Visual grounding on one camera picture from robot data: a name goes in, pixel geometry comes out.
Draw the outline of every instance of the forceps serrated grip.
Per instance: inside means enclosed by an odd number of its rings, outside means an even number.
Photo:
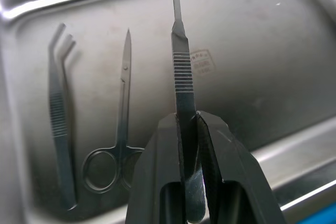
[[[67,210],[76,206],[76,193],[70,152],[70,113],[68,86],[64,60],[75,46],[75,41],[68,35],[58,54],[55,47],[60,40],[65,25],[60,24],[49,44],[49,112],[51,133],[56,149],[58,182],[63,205]]]

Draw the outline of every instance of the stamped marking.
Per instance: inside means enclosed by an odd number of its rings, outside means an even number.
[[[215,71],[209,50],[198,50],[190,54],[191,67],[194,74],[205,76]]]

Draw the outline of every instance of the forceps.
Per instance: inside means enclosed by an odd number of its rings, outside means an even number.
[[[64,60],[75,46],[72,36],[68,35],[61,45],[58,54],[55,47],[60,40],[65,25],[57,28],[49,44],[49,112],[52,136],[55,142],[57,172],[62,200],[66,209],[76,206],[76,193],[73,181],[72,162],[70,153],[71,139],[69,124],[69,97]]]
[[[121,88],[119,98],[118,126],[116,135],[116,144],[110,148],[100,148],[91,152],[85,159],[83,164],[83,181],[86,188],[94,193],[105,193],[112,186],[121,181],[126,189],[130,189],[131,185],[124,177],[125,162],[132,156],[139,154],[143,148],[133,148],[127,145],[128,139],[128,120],[129,120],[129,102],[130,102],[130,82],[131,82],[131,34],[127,31],[124,52],[121,67]],[[115,171],[113,179],[107,186],[98,187],[94,185],[88,178],[89,164],[98,155],[108,154],[115,163]]]

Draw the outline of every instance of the metal tray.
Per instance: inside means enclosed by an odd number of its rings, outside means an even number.
[[[82,162],[96,148],[114,145],[127,29],[133,57],[128,143],[145,147],[158,121],[175,111],[172,0],[2,1],[6,113],[0,150],[10,157],[1,165],[9,174],[1,202],[9,199],[4,209],[11,210],[0,218],[123,223],[129,192],[87,191]],[[290,222],[307,216],[293,202],[321,186],[334,188],[336,179],[330,175],[336,159],[336,30],[330,18],[316,0],[181,0],[181,9],[197,109],[221,116],[254,151]],[[66,61],[78,194],[71,211],[60,205],[48,115],[47,45],[59,23],[77,42]]]

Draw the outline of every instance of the blue object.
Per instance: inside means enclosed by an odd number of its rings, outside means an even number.
[[[336,203],[298,222],[298,224],[336,224]]]

